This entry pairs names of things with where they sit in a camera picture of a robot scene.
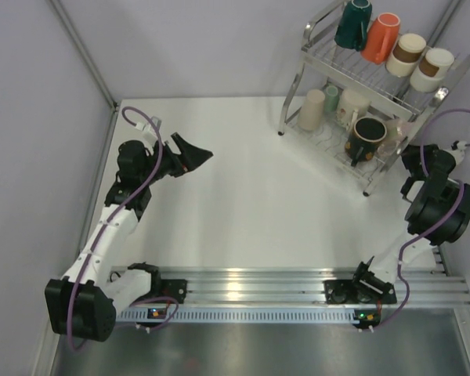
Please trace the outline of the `steel lined paper cup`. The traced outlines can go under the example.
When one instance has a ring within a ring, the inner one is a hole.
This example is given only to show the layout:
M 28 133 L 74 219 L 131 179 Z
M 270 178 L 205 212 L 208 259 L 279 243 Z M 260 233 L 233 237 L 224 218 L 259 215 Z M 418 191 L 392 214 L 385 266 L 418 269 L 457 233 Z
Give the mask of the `steel lined paper cup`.
M 418 92 L 437 90 L 454 61 L 454 55 L 447 49 L 430 49 L 410 76 L 410 86 Z

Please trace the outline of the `light teal mug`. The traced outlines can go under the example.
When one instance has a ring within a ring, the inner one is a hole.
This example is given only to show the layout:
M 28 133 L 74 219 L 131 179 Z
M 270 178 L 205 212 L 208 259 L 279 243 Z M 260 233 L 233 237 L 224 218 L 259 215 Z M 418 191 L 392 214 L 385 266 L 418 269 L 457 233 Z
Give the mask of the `light teal mug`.
M 339 90 L 335 85 L 328 85 L 324 89 L 324 112 L 326 114 L 332 114 L 336 111 L 339 101 Z

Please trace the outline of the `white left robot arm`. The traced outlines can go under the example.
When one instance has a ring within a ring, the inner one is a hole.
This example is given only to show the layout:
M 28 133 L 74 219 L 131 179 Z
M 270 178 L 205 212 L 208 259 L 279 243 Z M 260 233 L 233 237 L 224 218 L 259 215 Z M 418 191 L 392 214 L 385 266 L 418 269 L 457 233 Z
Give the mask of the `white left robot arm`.
M 192 172 L 213 156 L 177 133 L 172 134 L 172 140 L 178 152 L 160 141 L 151 149 L 139 140 L 118 147 L 118 170 L 91 237 L 65 274 L 45 287 L 54 333 L 104 342 L 117 316 L 133 303 L 165 301 L 156 266 L 135 262 L 115 281 L 110 280 L 110 274 L 150 203 L 150 185 L 166 176 L 178 178 Z

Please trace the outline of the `green interior floral mug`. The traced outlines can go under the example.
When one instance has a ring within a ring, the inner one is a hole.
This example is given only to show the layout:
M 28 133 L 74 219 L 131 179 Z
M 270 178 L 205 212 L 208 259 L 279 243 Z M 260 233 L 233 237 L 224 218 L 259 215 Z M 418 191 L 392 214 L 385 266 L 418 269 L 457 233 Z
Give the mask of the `green interior floral mug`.
M 358 118 L 365 116 L 371 101 L 352 89 L 344 89 L 336 108 L 336 120 L 340 126 L 350 130 Z

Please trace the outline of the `small brown white cup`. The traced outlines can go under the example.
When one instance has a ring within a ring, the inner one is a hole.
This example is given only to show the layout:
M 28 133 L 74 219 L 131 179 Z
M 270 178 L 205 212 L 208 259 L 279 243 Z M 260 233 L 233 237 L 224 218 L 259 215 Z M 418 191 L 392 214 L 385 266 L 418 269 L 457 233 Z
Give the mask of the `small brown white cup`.
M 412 74 L 426 48 L 426 40 L 419 34 L 403 34 L 386 61 L 386 70 L 398 78 Z

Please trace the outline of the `orange mug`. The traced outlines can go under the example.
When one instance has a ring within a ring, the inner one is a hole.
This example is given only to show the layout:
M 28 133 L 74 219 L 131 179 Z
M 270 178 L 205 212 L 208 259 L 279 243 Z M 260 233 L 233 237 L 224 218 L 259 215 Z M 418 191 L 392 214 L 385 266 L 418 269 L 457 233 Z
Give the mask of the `orange mug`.
M 380 13 L 367 33 L 367 44 L 361 56 L 376 65 L 384 63 L 396 43 L 400 24 L 395 13 Z

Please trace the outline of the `beige tumbler cup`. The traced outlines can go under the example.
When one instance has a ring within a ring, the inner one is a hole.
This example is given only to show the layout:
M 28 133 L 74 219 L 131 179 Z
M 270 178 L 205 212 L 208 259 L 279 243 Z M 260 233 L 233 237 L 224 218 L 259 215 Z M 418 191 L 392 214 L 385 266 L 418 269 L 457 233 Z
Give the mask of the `beige tumbler cup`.
M 316 130 L 324 113 L 325 94 L 319 89 L 307 92 L 298 114 L 298 126 L 308 132 Z

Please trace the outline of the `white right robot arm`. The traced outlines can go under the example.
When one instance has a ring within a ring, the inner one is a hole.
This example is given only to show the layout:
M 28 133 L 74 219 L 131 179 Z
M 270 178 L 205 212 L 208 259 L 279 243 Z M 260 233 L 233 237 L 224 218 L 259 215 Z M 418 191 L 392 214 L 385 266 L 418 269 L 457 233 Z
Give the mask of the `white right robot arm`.
M 421 253 L 443 243 L 453 243 L 470 221 L 470 185 L 450 178 L 450 173 L 465 159 L 466 142 L 447 150 L 436 144 L 409 145 L 402 152 L 409 177 L 401 188 L 410 203 L 404 220 L 407 231 L 394 245 L 361 262 L 353 277 L 324 282 L 326 302 L 342 304 L 395 304 L 394 283 L 404 282 L 403 267 Z

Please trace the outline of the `dark teal mug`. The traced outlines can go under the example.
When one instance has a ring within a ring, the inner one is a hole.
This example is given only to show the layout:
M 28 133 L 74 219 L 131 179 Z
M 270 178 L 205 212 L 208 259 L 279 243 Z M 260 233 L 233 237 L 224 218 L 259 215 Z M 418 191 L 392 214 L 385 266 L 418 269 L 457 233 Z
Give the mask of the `dark teal mug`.
M 371 14 L 372 4 L 369 0 L 348 1 L 334 36 L 335 43 L 343 49 L 363 51 L 367 44 Z

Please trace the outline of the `pink purple mug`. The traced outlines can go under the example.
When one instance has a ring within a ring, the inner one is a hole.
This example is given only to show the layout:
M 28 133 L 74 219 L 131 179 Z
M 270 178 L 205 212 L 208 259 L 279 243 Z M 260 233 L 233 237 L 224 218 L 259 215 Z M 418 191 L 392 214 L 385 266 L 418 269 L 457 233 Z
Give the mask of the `pink purple mug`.
M 414 123 L 400 118 L 391 119 L 385 122 L 387 136 L 381 142 L 377 154 L 380 158 L 387 158 L 405 139 Z

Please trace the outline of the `red skull mug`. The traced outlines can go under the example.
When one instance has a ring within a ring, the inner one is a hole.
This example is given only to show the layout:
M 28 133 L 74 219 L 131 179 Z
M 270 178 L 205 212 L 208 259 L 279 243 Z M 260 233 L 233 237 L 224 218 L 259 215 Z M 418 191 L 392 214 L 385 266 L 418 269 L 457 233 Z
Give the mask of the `red skull mug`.
M 370 161 L 388 134 L 385 123 L 376 117 L 362 117 L 351 128 L 344 145 L 350 158 L 350 166 L 355 168 L 360 162 Z

